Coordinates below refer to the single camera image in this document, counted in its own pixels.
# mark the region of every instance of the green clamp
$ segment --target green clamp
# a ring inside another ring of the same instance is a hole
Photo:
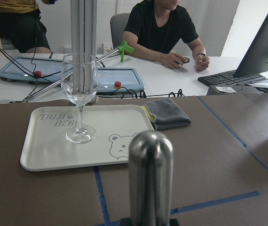
[[[121,58],[120,58],[121,62],[124,62],[125,51],[127,51],[129,53],[132,53],[134,51],[134,49],[132,47],[128,46],[126,41],[122,41],[120,46],[117,46],[117,48],[118,48],[118,53],[121,56]]]

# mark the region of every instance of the yellow shirt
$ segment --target yellow shirt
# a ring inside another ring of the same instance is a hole
[[[39,8],[35,0],[0,0],[0,13],[29,13]]]

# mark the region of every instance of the person in yellow shirt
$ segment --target person in yellow shirt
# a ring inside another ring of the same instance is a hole
[[[51,53],[40,13],[36,0],[0,0],[0,37],[10,39],[20,53]]]

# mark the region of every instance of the brown table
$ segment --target brown table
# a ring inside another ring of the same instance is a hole
[[[171,218],[186,226],[268,225],[268,94],[173,100],[192,124],[162,131],[174,146]],[[0,105],[0,225],[116,225],[130,216],[127,164],[43,172],[20,165],[31,112],[65,105]]]

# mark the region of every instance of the rectangular serving tray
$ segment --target rectangular serving tray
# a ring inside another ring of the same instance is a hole
[[[135,135],[153,127],[137,105],[85,106],[84,123],[95,129],[85,144],[68,141],[65,133],[78,123],[75,106],[41,107],[31,114],[20,163],[29,171],[58,170],[128,162]]]

